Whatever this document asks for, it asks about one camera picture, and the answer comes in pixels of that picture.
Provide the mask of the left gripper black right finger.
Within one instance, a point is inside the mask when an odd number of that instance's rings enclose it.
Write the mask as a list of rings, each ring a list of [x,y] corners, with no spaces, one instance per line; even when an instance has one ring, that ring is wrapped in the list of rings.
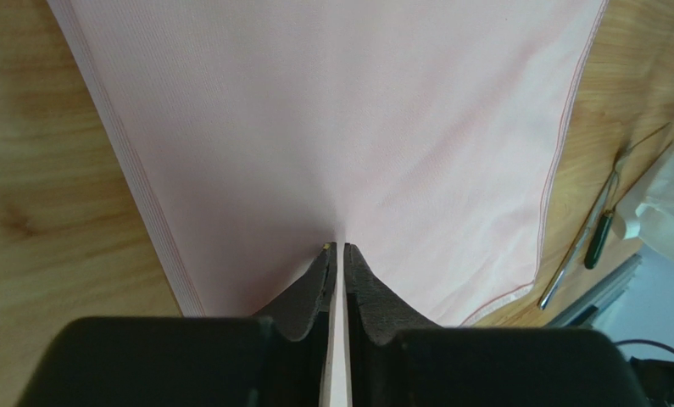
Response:
[[[630,365],[581,328],[447,328],[387,287],[347,244],[355,406],[645,406]]]

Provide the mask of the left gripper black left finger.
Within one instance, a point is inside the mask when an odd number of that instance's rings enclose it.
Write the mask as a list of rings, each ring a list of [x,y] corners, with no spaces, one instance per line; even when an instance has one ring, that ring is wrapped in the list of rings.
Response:
[[[248,317],[87,317],[54,338],[21,406],[318,406],[336,246]]]

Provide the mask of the pink cloth napkin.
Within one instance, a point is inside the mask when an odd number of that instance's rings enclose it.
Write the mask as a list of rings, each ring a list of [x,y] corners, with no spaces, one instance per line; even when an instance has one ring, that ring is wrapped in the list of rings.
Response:
[[[604,1],[51,1],[186,316],[325,243],[441,326],[538,278]]]

